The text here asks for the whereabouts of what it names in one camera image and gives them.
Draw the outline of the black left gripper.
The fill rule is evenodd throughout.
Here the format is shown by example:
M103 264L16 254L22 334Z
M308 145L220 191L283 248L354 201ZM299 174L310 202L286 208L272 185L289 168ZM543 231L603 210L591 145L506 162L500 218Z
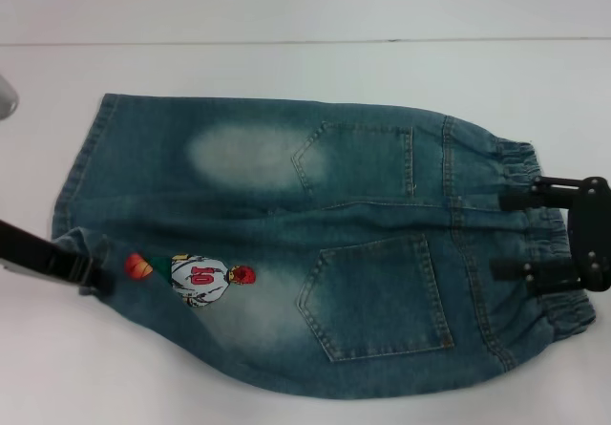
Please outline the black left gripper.
M115 280L100 263L1 222L1 266L33 278L78 287L79 294L109 296Z

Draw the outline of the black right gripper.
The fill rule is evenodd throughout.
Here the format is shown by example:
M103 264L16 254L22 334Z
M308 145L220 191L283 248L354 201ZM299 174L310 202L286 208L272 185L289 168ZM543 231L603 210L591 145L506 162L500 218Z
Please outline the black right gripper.
M491 273L498 281L529 280L539 285L568 285L603 292L610 288L610 187L606 179L583 180L571 206L570 179L533 179L528 187L498 196L503 211L529 208L569 209L571 260L540 261L496 258Z

